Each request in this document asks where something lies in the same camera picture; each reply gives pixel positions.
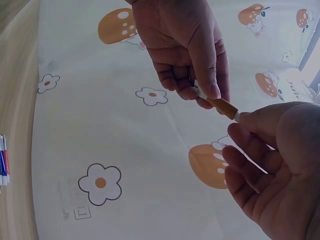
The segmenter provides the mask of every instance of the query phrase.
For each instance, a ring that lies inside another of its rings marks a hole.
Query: mushroom cap
[[[259,87],[270,97],[278,97],[278,89],[270,77],[264,75],[263,73],[257,73],[255,75],[255,80]]]
[[[131,8],[121,8],[105,15],[98,25],[98,35],[104,44],[115,44],[136,35]]]
[[[197,145],[189,151],[189,162],[195,175],[206,185],[215,189],[227,189],[224,171],[226,164],[215,156],[221,156],[222,151],[216,150],[211,144]]]
[[[243,25],[253,24],[264,10],[264,6],[261,4],[253,4],[250,7],[242,10],[238,14],[239,22]]]
[[[304,28],[308,24],[308,10],[307,9],[300,9],[296,13],[296,24],[299,28]]]

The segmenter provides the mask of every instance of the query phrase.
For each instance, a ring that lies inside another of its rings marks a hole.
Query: right hand
[[[289,102],[241,115],[225,180],[243,212],[273,240],[320,239],[320,105]]]

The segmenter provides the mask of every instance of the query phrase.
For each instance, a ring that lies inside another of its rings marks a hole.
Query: marker
[[[9,167],[9,156],[8,156],[6,135],[3,135],[3,146],[4,146],[4,161],[6,166],[6,178],[7,178],[7,182],[10,183],[10,167]]]
[[[0,136],[1,140],[0,141],[0,165],[2,168],[2,185],[6,186],[8,185],[7,181],[7,167],[6,167],[6,160],[5,160],[5,148],[4,148],[4,137],[1,135]]]
[[[3,161],[1,160],[1,152],[0,152],[0,186],[3,186],[3,175],[4,175],[4,165],[3,165]]]

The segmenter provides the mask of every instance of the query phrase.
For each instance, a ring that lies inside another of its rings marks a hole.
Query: fingernail
[[[210,95],[209,98],[211,99],[220,99],[221,98],[221,92],[219,90],[217,81],[214,81],[210,86]]]
[[[244,111],[240,113],[240,117],[244,116],[244,115],[248,115],[250,112]]]

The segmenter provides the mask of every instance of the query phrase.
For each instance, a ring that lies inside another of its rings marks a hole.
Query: left hand
[[[192,88],[197,79],[207,97],[230,101],[227,53],[206,0],[127,2],[164,88],[211,109]]]

